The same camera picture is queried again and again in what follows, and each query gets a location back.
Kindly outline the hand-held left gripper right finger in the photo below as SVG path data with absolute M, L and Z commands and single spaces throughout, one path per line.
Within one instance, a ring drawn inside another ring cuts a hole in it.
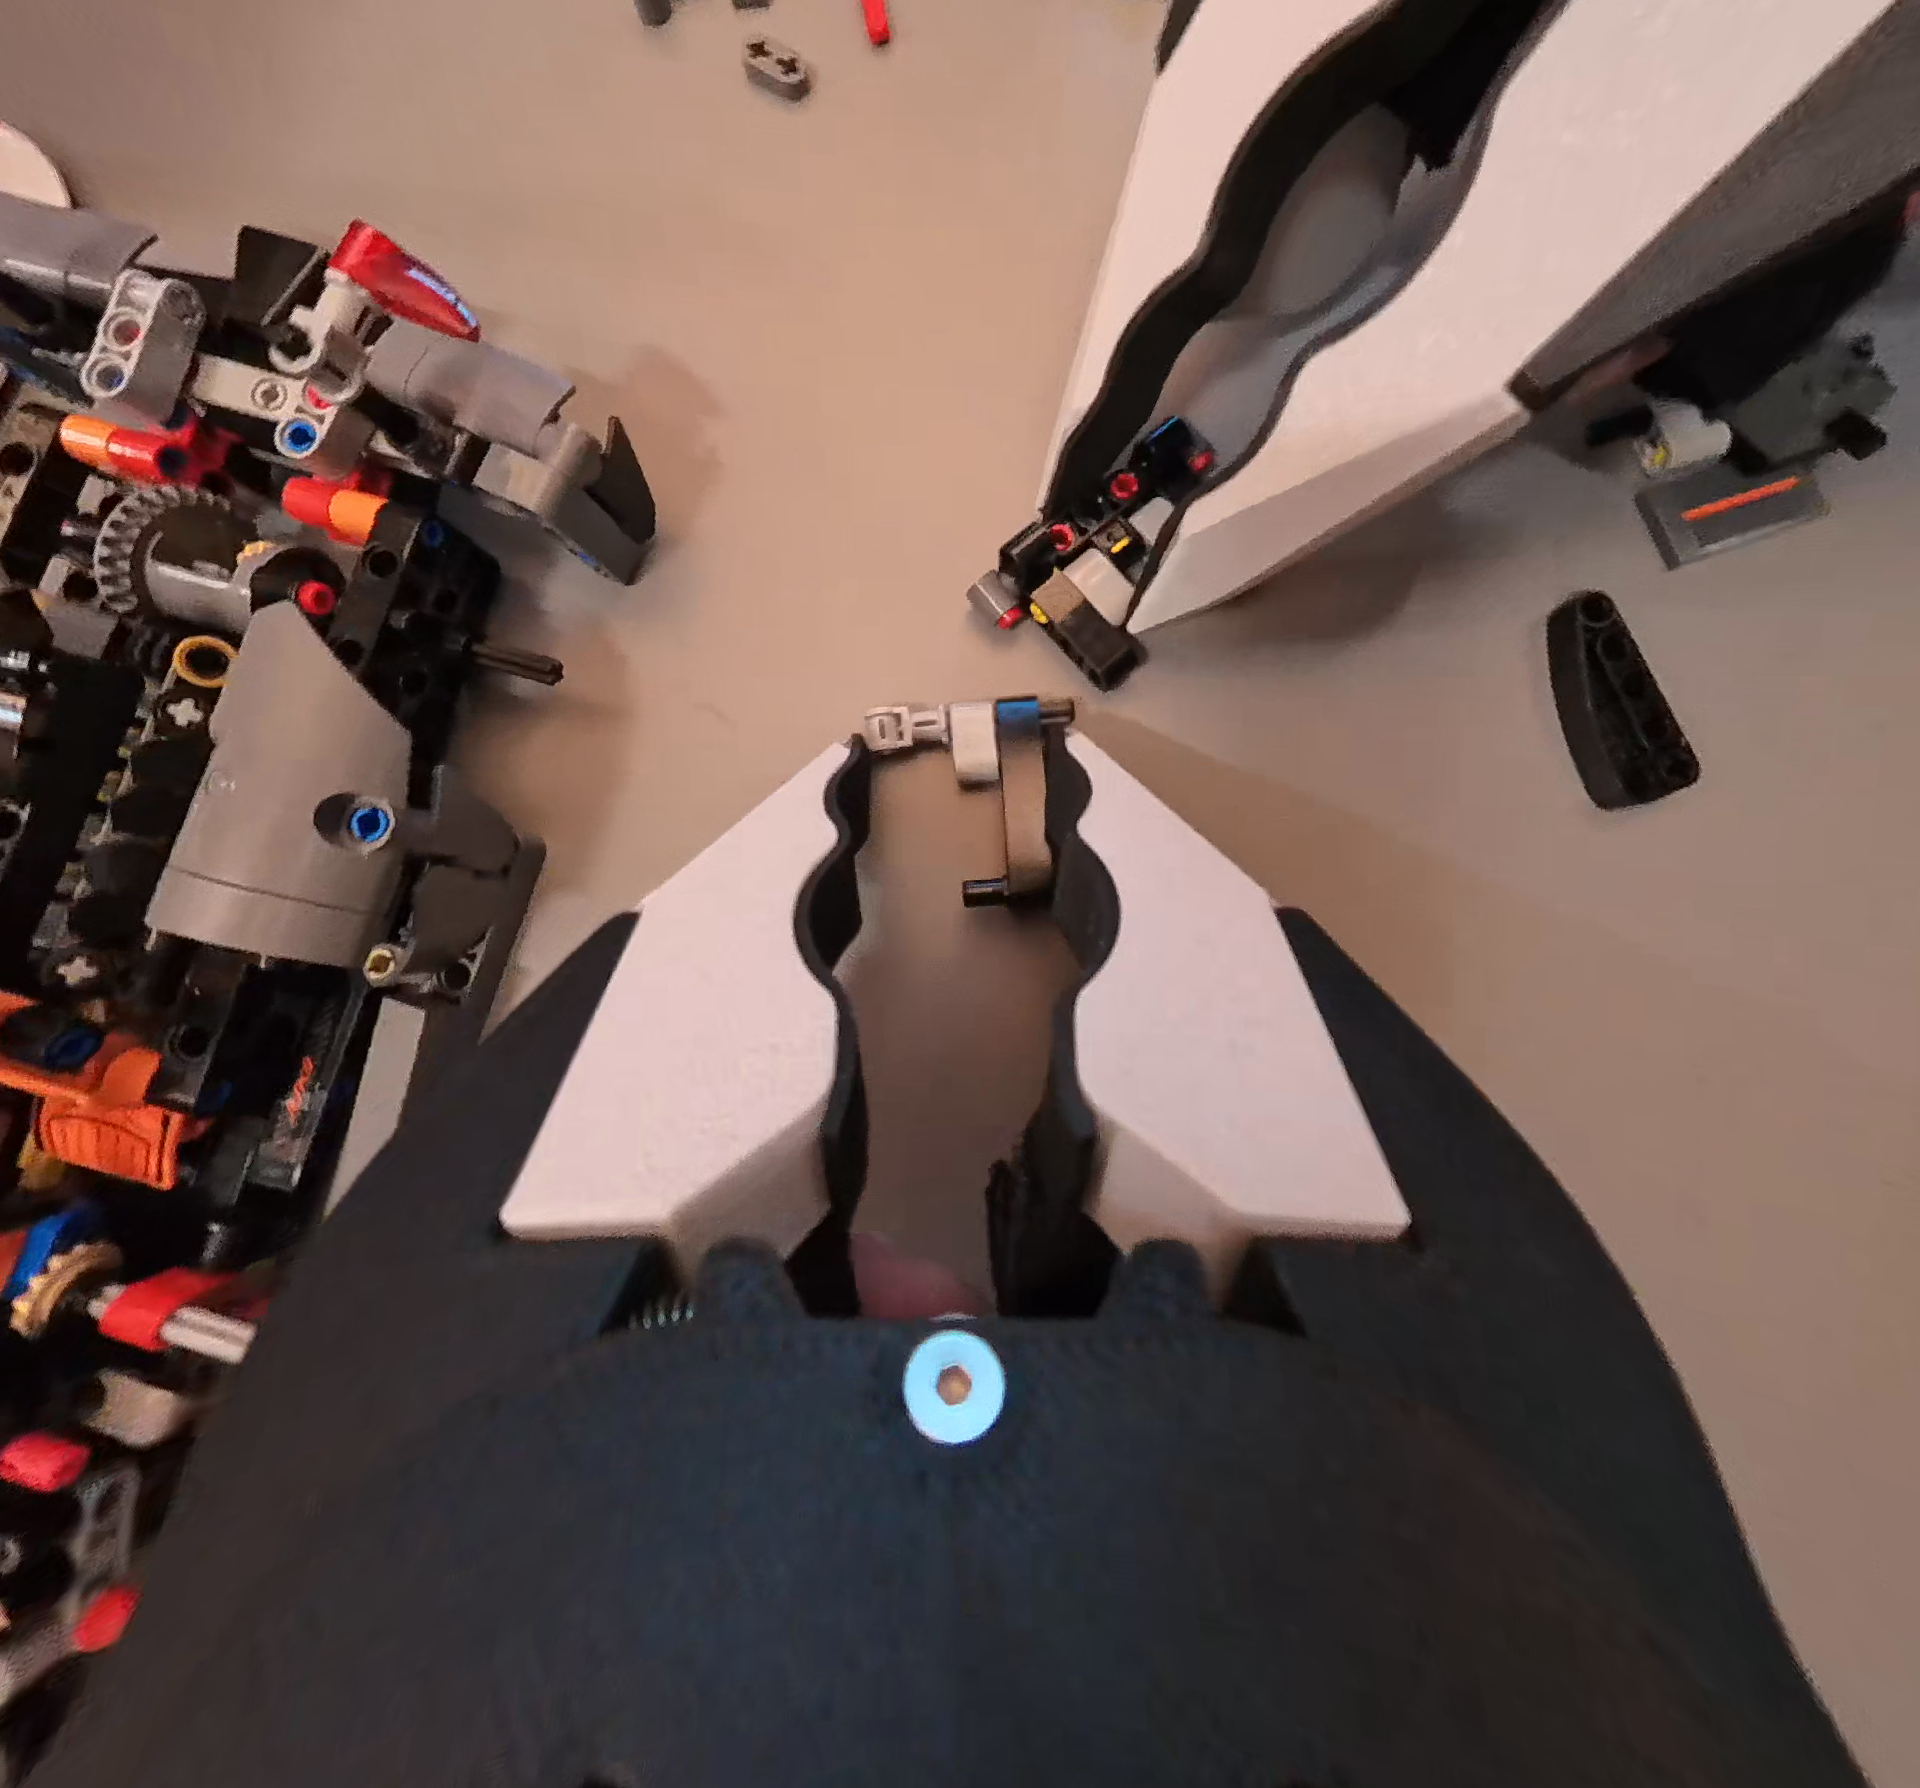
M 1064 750 L 1116 895 L 1070 1016 L 1092 1221 L 1116 1247 L 1400 1238 L 1406 1204 L 1271 896 L 1087 737 Z

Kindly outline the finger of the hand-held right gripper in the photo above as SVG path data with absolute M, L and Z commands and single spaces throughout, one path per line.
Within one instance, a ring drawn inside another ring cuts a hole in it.
M 1145 427 L 1331 138 L 1404 95 L 1488 3 L 1174 0 L 1053 432 L 1045 513 L 1075 506 Z
M 1917 0 L 1567 0 L 1404 282 L 1291 375 L 1133 630 L 1233 599 L 1915 179 Z

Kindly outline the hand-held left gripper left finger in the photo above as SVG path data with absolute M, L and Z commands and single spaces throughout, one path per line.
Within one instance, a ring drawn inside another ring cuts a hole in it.
M 808 1240 L 864 1179 L 856 931 L 872 752 L 828 748 L 638 903 L 501 1205 L 516 1240 Z

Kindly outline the black beam white connector lego assembly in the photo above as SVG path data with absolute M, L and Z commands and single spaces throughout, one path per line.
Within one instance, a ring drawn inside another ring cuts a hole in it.
M 962 884 L 968 908 L 1026 906 L 1053 889 L 1046 836 L 1046 745 L 1075 719 L 1069 696 L 1001 696 L 935 705 L 894 703 L 864 712 L 858 735 L 875 757 L 946 750 L 962 792 L 995 792 L 1001 874 Z

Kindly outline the black frame red pins lego assembly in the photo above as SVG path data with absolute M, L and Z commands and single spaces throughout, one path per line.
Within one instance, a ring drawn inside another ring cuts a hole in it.
M 1045 506 L 968 592 L 997 630 L 1046 634 L 1092 689 L 1110 692 L 1142 661 L 1131 620 L 1218 452 L 1170 414 L 1103 474 Z

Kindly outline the grey orange-striped lego assembly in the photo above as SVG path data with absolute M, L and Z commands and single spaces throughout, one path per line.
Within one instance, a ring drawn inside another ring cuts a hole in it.
M 1581 445 L 1618 449 L 1646 533 L 1679 569 L 1821 517 L 1823 471 L 1882 452 L 1895 390 L 1875 337 L 1827 335 L 1737 394 L 1685 367 L 1593 419 Z

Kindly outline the lego technic car model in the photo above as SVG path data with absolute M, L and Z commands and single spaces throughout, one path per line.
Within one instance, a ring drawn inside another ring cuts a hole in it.
M 623 425 L 367 221 L 226 274 L 4 195 L 4 1782 L 132 1620 L 379 1016 L 478 1039 L 539 841 L 450 761 L 485 509 L 630 585 Z

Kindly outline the black curved lego panel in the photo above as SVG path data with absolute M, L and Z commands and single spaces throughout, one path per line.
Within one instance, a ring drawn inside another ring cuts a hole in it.
M 1602 592 L 1581 592 L 1544 625 L 1547 681 L 1588 802 L 1606 815 L 1688 792 L 1700 761 L 1641 650 Z

